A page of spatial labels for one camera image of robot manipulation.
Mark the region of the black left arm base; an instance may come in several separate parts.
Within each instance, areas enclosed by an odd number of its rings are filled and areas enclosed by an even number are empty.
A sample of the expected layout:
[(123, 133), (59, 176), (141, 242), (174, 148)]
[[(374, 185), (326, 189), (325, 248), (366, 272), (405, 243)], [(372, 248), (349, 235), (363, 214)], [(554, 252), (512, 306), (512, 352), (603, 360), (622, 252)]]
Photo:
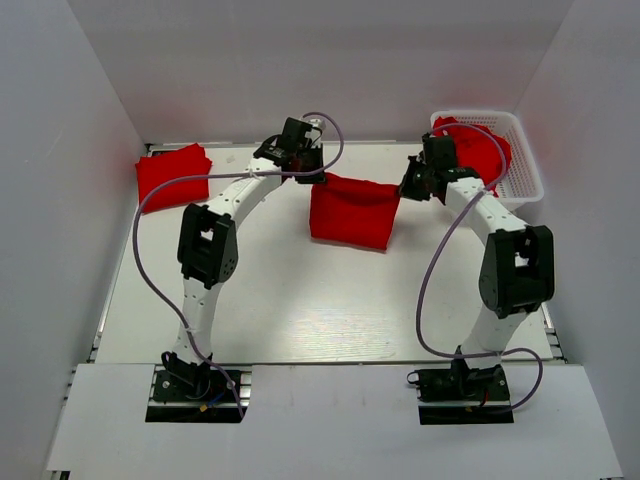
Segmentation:
[(206, 363), (186, 363), (165, 352), (154, 370), (145, 421), (172, 424), (238, 424), (251, 394), (251, 372), (220, 372)]

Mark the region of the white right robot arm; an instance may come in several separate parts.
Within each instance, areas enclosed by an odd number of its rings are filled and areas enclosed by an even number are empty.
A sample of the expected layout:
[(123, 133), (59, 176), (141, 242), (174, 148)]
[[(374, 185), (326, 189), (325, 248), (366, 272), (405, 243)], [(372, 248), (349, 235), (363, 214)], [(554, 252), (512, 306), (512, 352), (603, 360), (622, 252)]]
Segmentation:
[(484, 370), (501, 363), (517, 328), (554, 295), (553, 233), (511, 213), (472, 169), (421, 155), (408, 160), (399, 195), (440, 200), (456, 214), (450, 229), (465, 223), (484, 246), (478, 279), (483, 306), (468, 337), (448, 356), (465, 363), (451, 374), (453, 390), (472, 399), (486, 389)]

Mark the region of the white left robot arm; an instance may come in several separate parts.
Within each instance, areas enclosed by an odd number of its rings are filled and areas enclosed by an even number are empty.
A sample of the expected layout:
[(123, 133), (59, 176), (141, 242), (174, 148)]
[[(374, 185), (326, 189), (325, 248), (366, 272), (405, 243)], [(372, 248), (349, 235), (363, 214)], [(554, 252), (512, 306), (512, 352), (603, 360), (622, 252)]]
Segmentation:
[(176, 384), (188, 398), (202, 398), (211, 387), (211, 374), (200, 365), (212, 361), (216, 305), (223, 284), (238, 264), (239, 227), (285, 179), (319, 183), (324, 180), (323, 167), (320, 141), (296, 150), (259, 147), (240, 178), (210, 203), (190, 204), (184, 210), (177, 251), (184, 294), (171, 361), (187, 365), (178, 373)]

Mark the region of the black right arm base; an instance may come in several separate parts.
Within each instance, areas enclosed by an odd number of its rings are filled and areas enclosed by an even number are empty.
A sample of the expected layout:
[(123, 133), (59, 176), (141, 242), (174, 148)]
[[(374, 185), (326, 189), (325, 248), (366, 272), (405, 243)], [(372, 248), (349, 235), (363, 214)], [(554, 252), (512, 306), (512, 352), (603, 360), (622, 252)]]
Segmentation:
[(409, 372), (417, 392), (421, 425), (512, 424), (514, 416), (504, 369), (470, 369), (464, 360), (447, 368)]

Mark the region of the folded red t-shirt stack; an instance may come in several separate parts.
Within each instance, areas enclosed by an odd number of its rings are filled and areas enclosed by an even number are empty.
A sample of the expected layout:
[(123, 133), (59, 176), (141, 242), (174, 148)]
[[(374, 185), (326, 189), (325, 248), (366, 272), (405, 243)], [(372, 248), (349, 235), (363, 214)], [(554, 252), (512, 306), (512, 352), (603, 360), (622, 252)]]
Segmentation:
[[(182, 177), (208, 175), (211, 167), (212, 161), (199, 144), (191, 144), (153, 157), (141, 157), (135, 165), (139, 203), (158, 186)], [(142, 212), (147, 214), (208, 198), (207, 179), (179, 182), (156, 193), (145, 203)]]

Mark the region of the crumpled red t-shirt in basket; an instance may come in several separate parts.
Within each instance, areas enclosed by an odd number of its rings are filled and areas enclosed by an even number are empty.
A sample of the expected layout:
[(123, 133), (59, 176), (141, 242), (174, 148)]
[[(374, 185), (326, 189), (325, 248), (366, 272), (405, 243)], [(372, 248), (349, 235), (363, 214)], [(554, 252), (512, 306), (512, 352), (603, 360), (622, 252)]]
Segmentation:
[(487, 127), (472, 124), (458, 126), (455, 117), (438, 117), (433, 129), (441, 127), (436, 136), (451, 136), (454, 140), (458, 163), (461, 167), (474, 169), (485, 185), (490, 185), (504, 176), (504, 168), (509, 170), (512, 161), (510, 144), (493, 134)]

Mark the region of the white plastic basket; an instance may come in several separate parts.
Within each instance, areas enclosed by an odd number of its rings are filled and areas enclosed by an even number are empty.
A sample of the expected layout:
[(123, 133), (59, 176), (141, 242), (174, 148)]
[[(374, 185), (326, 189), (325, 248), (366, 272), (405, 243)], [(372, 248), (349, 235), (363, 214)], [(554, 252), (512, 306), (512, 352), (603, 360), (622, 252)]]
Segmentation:
[(439, 118), (453, 117), (460, 123), (487, 127), (506, 140), (511, 147), (512, 161), (506, 177), (497, 185), (500, 202), (510, 211), (540, 201), (544, 188), (534, 155), (519, 119), (512, 113), (496, 110), (441, 110), (431, 114), (431, 126)]

